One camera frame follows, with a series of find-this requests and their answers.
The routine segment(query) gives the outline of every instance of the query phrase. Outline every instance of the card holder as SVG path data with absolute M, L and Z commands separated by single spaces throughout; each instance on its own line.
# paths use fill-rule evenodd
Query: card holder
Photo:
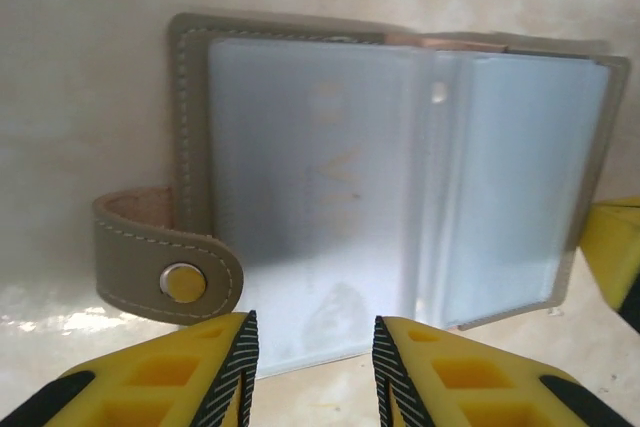
M 466 328 L 564 298 L 626 59 L 512 36 L 358 32 L 193 14 L 172 20 L 169 45 L 174 184 L 95 202 L 105 301 L 185 325 L 238 302 L 258 306 L 274 337 L 264 375 L 366 350 L 369 333 L 349 312 Z M 343 94 L 346 110 L 337 100 Z M 285 105 L 296 95 L 301 108 Z M 342 131 L 310 128 L 341 121 Z M 354 140 L 369 148 L 352 152 Z M 554 147 L 564 155 L 553 158 Z M 354 159 L 355 170 L 344 169 Z M 320 179 L 296 184 L 310 166 L 324 169 Z M 352 188 L 358 175 L 361 185 Z M 536 181 L 547 189 L 528 187 Z M 341 182 L 348 187 L 340 190 Z M 537 204 L 527 205 L 532 199 Z M 333 210 L 320 212 L 332 201 Z M 547 210 L 537 208 L 545 201 Z M 304 216 L 314 209 L 315 220 Z M 559 226 L 544 215 L 549 209 Z M 314 222 L 324 222 L 324 233 Z M 544 227 L 554 226 L 550 240 Z M 542 245 L 552 245 L 552 254 Z M 548 257 L 536 295 L 527 294 L 535 269 L 522 267 L 521 254 Z M 374 257 L 378 270 L 368 275 L 366 259 Z M 351 271 L 349 259 L 357 264 Z M 376 274 L 384 264 L 393 279 Z M 309 318 L 319 312 L 315 323 L 301 316 L 278 323 L 278 311 L 296 309 Z M 293 344 L 282 340 L 287 335 Z

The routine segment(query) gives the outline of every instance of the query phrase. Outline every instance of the metal snap button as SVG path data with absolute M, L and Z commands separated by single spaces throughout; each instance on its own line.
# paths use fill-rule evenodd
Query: metal snap button
M 206 288 L 207 280 L 202 271 L 185 262 L 171 264 L 160 274 L 160 290 L 181 304 L 195 302 Z

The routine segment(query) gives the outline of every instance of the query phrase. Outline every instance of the black and white striped edge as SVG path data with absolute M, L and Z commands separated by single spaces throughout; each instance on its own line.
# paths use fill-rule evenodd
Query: black and white striped edge
M 402 363 L 398 348 L 384 319 L 380 316 L 376 317 L 372 357 L 380 426 L 393 427 L 389 398 L 391 389 L 407 427 L 436 427 Z
M 219 427 L 229 409 L 233 394 L 240 383 L 238 426 L 249 426 L 251 397 L 258 366 L 258 322 L 255 311 L 247 314 L 207 391 L 190 427 Z

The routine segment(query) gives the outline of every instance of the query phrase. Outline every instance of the white stitching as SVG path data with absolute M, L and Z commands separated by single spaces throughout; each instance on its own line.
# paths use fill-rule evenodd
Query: white stitching
M 229 266 L 227 265 L 227 263 L 224 261 L 224 259 L 222 257 L 220 257 L 218 254 L 216 254 L 215 252 L 212 252 L 210 250 L 207 249 L 203 249 L 200 247 L 196 247 L 195 245 L 186 245 L 186 244 L 178 244 L 175 242 L 167 242 L 167 241 L 161 241 L 161 240 L 156 240 L 156 239 L 152 239 L 150 237 L 144 237 L 142 235 L 135 235 L 132 234 L 130 232 L 125 232 L 124 230 L 120 230 L 115 228 L 113 225 L 110 225 L 102 220 L 96 220 L 95 221 L 97 225 L 99 225 L 100 227 L 102 227 L 103 229 L 109 231 L 109 232 L 113 232 L 116 235 L 121 235 L 123 237 L 127 237 L 127 238 L 131 238 L 134 240 L 138 240 L 138 241 L 142 241 L 142 242 L 148 242 L 150 244 L 158 244 L 158 245 L 162 245 L 162 246 L 168 246 L 168 247 L 175 247 L 177 249 L 184 249 L 184 250 L 195 250 L 196 252 L 201 252 L 203 254 L 207 254 L 210 255 L 212 257 L 215 257 L 215 259 L 220 262 L 226 272 L 227 272 L 227 277 L 229 278 L 229 290 L 227 291 L 227 296 L 224 299 L 224 301 L 222 302 L 222 304 L 215 309 L 214 311 L 208 313 L 208 314 L 204 314 L 204 315 L 197 315 L 197 314 L 182 314 L 182 313 L 178 313 L 178 312 L 169 312 L 166 310 L 160 310 L 160 309 L 154 309 L 152 307 L 147 307 L 144 305 L 140 305 L 140 304 L 136 304 L 135 302 L 131 302 L 125 299 L 122 299 L 114 294 L 112 294 L 111 292 L 108 292 L 107 290 L 105 290 L 102 287 L 99 287 L 98 290 L 100 291 L 100 293 L 107 295 L 108 297 L 112 297 L 120 302 L 123 302 L 125 304 L 128 305 L 132 305 L 141 309 L 145 309 L 145 310 L 149 310 L 152 312 L 161 312 L 163 314 L 168 314 L 168 315 L 175 315 L 175 316 L 182 316 L 182 317 L 194 317 L 194 318 L 207 318 L 207 317 L 212 317 L 214 315 L 216 315 L 218 312 L 220 312 L 225 305 L 227 305 L 227 302 L 229 302 L 229 299 L 231 298 L 231 294 L 233 291 L 233 277 L 231 275 L 231 269 L 229 268 Z
M 216 32 L 220 34 L 231 35 L 259 35 L 264 37 L 272 37 L 274 39 L 297 39 L 297 40 L 328 40 L 336 43 L 354 43 L 354 44 L 375 44 L 366 40 L 358 40 L 349 36 L 318 36 L 318 35 L 297 35 L 297 34 L 278 34 L 269 32 L 256 32 L 249 30 L 225 30 L 207 27 L 198 27 L 187 29 L 180 34 L 177 43 L 177 59 L 178 59 L 178 103 L 180 106 L 180 155 L 182 167 L 182 204 L 185 208 L 186 227 L 193 230 L 192 201 L 191 201 L 191 165 L 189 164 L 189 124 L 187 122 L 187 64 L 186 49 L 187 37 L 191 34 L 201 32 Z

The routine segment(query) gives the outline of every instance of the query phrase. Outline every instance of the leather cover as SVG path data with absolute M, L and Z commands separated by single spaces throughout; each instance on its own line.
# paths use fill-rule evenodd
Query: leather cover
M 217 241 L 211 199 L 210 132 L 208 129 L 208 46 L 216 38 L 253 37 L 282 40 L 413 45 L 439 50 L 478 50 L 589 57 L 611 68 L 606 114 L 598 127 L 591 164 L 584 178 L 567 258 L 551 301 L 482 319 L 485 323 L 528 310 L 558 305 L 566 293 L 572 253 L 593 196 L 624 84 L 626 59 L 607 57 L 598 42 L 553 41 L 508 34 L 415 34 L 400 28 L 345 22 L 327 26 L 320 19 L 257 21 L 232 17 L 179 14 L 169 25 L 173 96 L 175 179 L 173 188 L 137 189 L 109 194 L 94 203 L 97 290 L 108 303 L 140 316 L 176 324 L 192 324 L 233 310 L 242 291 L 240 262 Z M 164 269 L 186 262 L 200 269 L 207 282 L 204 295 L 178 303 L 162 293 Z

